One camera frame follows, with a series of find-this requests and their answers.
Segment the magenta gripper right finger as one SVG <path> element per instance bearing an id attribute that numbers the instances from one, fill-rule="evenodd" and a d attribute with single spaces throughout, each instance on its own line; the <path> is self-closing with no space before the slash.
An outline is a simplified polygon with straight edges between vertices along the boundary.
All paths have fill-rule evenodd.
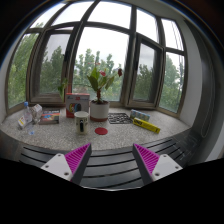
<path id="1" fill-rule="evenodd" d="M 132 152 L 145 185 L 182 169 L 182 167 L 167 154 L 158 155 L 138 144 L 133 145 Z"/>

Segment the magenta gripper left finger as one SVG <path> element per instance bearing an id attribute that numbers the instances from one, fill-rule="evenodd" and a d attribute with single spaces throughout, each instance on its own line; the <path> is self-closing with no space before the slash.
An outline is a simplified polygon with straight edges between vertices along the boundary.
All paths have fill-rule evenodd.
<path id="1" fill-rule="evenodd" d="M 66 154 L 56 154 L 42 166 L 42 169 L 65 180 L 79 184 L 91 153 L 91 144 L 87 143 Z"/>

